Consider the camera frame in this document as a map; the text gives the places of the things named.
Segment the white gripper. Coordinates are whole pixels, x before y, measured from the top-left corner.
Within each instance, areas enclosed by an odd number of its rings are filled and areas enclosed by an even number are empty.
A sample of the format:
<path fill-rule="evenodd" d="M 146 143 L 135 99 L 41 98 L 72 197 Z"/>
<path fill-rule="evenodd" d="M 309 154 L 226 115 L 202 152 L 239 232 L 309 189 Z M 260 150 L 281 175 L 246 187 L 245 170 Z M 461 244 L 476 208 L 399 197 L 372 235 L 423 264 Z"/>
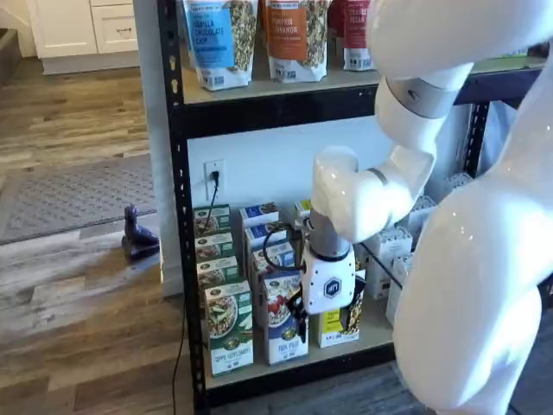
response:
<path fill-rule="evenodd" d="M 359 330 L 362 313 L 365 280 L 355 279 L 354 252 L 337 261 L 317 258 L 311 251 L 305 251 L 301 272 L 301 284 L 288 300 L 288 309 L 295 318 L 298 335 L 303 343 L 307 341 L 308 314 L 344 308 L 344 333 Z"/>

